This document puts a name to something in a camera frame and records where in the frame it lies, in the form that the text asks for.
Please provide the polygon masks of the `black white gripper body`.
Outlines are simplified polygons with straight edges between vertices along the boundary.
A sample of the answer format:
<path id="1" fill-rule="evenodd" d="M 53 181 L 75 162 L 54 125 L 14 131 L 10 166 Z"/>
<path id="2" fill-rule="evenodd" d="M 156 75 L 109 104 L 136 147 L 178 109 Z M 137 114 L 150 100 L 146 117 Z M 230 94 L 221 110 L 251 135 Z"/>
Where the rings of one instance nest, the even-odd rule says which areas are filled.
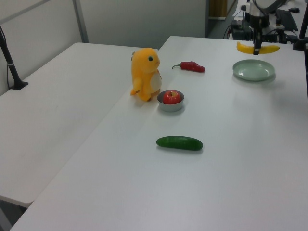
<path id="1" fill-rule="evenodd" d="M 258 28 L 258 20 L 262 18 L 262 27 L 269 26 L 269 16 L 261 11 L 255 4 L 249 4 L 247 7 L 247 13 L 249 14 L 249 24 L 252 28 Z"/>

